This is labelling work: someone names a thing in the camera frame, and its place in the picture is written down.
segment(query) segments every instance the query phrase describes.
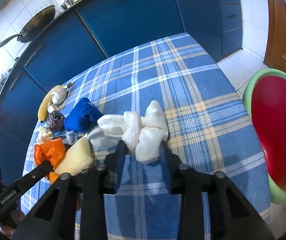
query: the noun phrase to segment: yellow sponge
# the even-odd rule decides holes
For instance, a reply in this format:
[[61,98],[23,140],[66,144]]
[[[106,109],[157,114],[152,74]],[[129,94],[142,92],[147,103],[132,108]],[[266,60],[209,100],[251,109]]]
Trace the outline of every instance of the yellow sponge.
[[80,171],[89,168],[92,163],[90,144],[85,135],[67,150],[64,159],[55,169],[55,173],[61,175],[67,172],[75,176]]

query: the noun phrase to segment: garlic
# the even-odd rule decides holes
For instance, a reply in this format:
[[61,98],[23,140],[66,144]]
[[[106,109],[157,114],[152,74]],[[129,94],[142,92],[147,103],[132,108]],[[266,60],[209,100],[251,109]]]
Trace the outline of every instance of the garlic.
[[60,111],[57,105],[52,104],[52,102],[49,102],[49,103],[47,104],[47,111],[48,111],[49,114],[50,114],[50,113],[52,113],[54,110]]
[[58,88],[52,92],[52,102],[55,105],[63,103],[67,95],[67,90],[65,88]]

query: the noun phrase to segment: white cloth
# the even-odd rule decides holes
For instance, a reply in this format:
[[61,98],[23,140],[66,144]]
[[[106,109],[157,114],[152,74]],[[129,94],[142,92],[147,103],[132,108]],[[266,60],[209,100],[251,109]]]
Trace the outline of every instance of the white cloth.
[[112,147],[123,140],[142,163],[158,160],[161,141],[166,141],[169,135],[163,110],[160,103],[154,100],[147,107],[144,117],[129,111],[124,115],[107,114],[98,119],[98,125],[88,135],[94,146]]

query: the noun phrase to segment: pan handle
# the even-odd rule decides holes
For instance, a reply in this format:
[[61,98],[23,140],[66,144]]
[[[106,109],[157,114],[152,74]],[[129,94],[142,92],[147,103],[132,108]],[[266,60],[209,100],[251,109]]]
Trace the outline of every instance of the pan handle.
[[4,46],[6,43],[8,43],[10,40],[12,40],[13,38],[18,37],[18,36],[22,36],[22,34],[21,34],[21,33],[18,33],[18,34],[12,35],[12,36],[6,38],[4,41],[1,41],[1,42],[0,42],[0,47],[3,47],[3,46]]

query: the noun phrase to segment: tile floor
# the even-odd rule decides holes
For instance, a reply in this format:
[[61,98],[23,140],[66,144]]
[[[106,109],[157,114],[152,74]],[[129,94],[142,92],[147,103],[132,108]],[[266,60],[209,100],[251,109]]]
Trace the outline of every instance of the tile floor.
[[250,78],[257,71],[268,68],[261,60],[242,49],[220,60],[218,65],[241,99]]

